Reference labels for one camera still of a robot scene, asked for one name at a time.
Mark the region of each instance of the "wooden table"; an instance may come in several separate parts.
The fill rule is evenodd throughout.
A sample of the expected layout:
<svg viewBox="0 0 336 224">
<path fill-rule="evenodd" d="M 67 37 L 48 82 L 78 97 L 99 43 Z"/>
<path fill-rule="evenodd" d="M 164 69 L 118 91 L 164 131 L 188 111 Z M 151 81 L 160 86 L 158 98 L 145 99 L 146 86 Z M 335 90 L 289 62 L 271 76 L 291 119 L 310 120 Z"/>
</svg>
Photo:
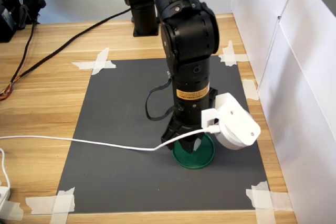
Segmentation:
<svg viewBox="0 0 336 224">
<path fill-rule="evenodd" d="M 217 15 L 220 48 L 232 40 L 235 52 L 245 54 L 233 15 Z M 60 47 L 93 23 L 38 25 L 23 69 Z M 12 41 L 0 44 L 0 88 L 16 70 L 30 34 L 30 26 L 18 31 Z M 134 38 L 127 21 L 108 22 L 77 39 L 64 51 L 23 78 L 13 94 L 0 102 L 0 135 L 47 135 L 72 137 L 91 70 L 79 70 L 72 62 L 95 61 L 110 47 L 108 60 L 165 58 L 161 37 Z M 255 81 L 248 62 L 239 62 L 242 79 Z M 253 118 L 261 126 L 258 144 L 272 191 L 287 192 L 260 101 L 248 99 Z M 70 142 L 42 139 L 2 140 L 6 169 L 12 183 L 11 201 L 24 210 L 20 223 L 49 223 L 50 216 L 31 216 L 26 197 L 57 193 Z M 0 173 L 0 180 L 5 177 Z M 296 223 L 293 212 L 276 212 L 277 223 Z M 257 223 L 255 211 L 142 212 L 69 215 L 68 223 Z"/>
</svg>

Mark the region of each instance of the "green lid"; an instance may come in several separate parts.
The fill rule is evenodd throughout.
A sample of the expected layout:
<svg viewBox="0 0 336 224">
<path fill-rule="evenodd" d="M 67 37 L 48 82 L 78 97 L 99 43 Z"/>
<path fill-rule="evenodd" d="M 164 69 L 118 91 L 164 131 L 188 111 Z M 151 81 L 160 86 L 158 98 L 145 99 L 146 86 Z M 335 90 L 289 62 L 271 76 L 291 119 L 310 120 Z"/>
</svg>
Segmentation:
<svg viewBox="0 0 336 224">
<path fill-rule="evenodd" d="M 173 149 L 175 160 L 184 168 L 201 169 L 211 163 L 215 156 L 215 144 L 208 134 L 204 134 L 201 144 L 191 154 L 182 149 L 179 141 L 175 142 Z"/>
</svg>

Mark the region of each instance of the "robotic arm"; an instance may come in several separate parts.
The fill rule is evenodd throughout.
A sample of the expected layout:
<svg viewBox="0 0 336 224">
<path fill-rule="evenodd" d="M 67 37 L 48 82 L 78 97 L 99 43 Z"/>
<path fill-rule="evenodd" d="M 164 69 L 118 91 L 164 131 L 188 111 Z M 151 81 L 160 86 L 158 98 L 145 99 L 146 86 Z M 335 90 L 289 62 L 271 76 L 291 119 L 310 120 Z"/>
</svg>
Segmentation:
<svg viewBox="0 0 336 224">
<path fill-rule="evenodd" d="M 172 83 L 174 106 L 166 131 L 161 137 L 166 142 L 178 135 L 201 128 L 201 112 L 212 107 L 217 90 L 209 86 L 209 58 L 218 50 L 219 31 L 214 13 L 200 0 L 125 0 L 131 5 L 134 33 L 152 35 L 147 27 L 156 24 L 154 3 L 161 22 L 162 44 L 170 71 L 168 82 L 152 91 L 166 88 Z M 147 6 L 141 17 L 137 7 Z M 160 118 L 148 118 L 158 121 Z M 180 140 L 182 148 L 191 153 L 197 138 L 203 134 Z"/>
</svg>

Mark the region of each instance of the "orange label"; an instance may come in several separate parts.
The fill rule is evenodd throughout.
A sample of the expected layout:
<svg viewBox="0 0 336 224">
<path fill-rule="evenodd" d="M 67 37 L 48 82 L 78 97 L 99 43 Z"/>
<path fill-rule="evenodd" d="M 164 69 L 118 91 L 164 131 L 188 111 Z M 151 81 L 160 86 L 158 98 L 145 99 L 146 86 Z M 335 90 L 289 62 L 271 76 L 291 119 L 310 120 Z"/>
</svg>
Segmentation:
<svg viewBox="0 0 336 224">
<path fill-rule="evenodd" d="M 187 101 L 194 101 L 199 100 L 205 97 L 209 92 L 209 84 L 204 89 L 196 91 L 196 92 L 185 92 L 181 90 L 176 90 L 176 95 L 178 98 L 187 100 Z"/>
</svg>

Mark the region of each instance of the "white tape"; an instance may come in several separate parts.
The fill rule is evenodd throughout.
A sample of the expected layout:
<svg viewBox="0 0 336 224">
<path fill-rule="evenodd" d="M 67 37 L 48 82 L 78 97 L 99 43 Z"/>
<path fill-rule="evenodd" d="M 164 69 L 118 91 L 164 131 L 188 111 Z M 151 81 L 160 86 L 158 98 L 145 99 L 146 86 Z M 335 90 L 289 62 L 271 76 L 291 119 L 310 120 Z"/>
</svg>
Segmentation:
<svg viewBox="0 0 336 224">
<path fill-rule="evenodd" d="M 110 48 L 105 48 L 97 55 L 96 61 L 73 62 L 80 70 L 92 69 L 92 75 L 98 74 L 103 68 L 116 68 L 110 60 L 107 60 Z"/>
<path fill-rule="evenodd" d="M 49 197 L 29 197 L 26 198 L 26 204 L 32 209 L 31 215 L 51 215 L 53 213 L 56 198 L 67 201 L 69 195 L 49 196 Z M 75 199 L 72 198 L 69 212 L 75 210 Z"/>
<path fill-rule="evenodd" d="M 267 182 L 246 189 L 246 195 L 256 209 L 258 224 L 275 224 L 275 210 L 293 211 L 288 193 L 270 192 Z"/>
<path fill-rule="evenodd" d="M 51 215 L 50 224 L 65 224 L 67 223 L 68 214 L 72 202 L 74 202 L 74 191 L 72 188 L 68 191 L 59 191 L 55 200 L 53 213 Z"/>
<path fill-rule="evenodd" d="M 259 95 L 257 88 L 254 84 L 254 80 L 243 80 L 243 88 L 246 98 L 253 99 L 253 100 L 259 100 Z"/>
<path fill-rule="evenodd" d="M 75 210 L 75 188 L 59 191 L 57 196 L 28 197 L 26 204 L 32 209 L 31 215 L 49 215 L 50 223 L 65 224 L 68 213 Z"/>
<path fill-rule="evenodd" d="M 236 55 L 233 49 L 232 41 L 230 40 L 228 46 L 223 48 L 223 54 L 219 55 L 221 62 L 225 62 L 225 65 L 231 67 L 237 65 L 237 62 L 247 62 L 247 55 Z"/>
<path fill-rule="evenodd" d="M 22 220 L 23 210 L 20 203 L 4 201 L 1 205 L 0 219 L 3 220 Z"/>
</svg>

